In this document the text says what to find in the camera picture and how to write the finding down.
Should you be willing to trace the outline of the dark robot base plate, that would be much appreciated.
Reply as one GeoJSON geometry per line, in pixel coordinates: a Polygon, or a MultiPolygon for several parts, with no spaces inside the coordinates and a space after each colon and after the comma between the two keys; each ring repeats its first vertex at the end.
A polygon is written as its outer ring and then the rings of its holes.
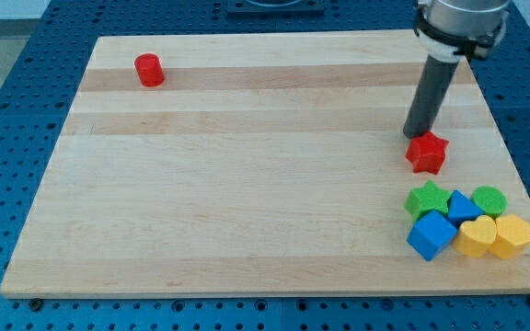
{"type": "Polygon", "coordinates": [[[323,14],[324,0],[224,0],[228,16],[323,14]]]}

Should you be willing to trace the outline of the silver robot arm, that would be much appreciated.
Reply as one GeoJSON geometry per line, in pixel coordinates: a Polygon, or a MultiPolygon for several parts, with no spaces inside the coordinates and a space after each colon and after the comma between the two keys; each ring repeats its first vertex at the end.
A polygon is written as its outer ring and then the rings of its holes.
{"type": "Polygon", "coordinates": [[[485,60],[506,35],[509,0],[419,0],[414,32],[441,63],[485,60]]]}

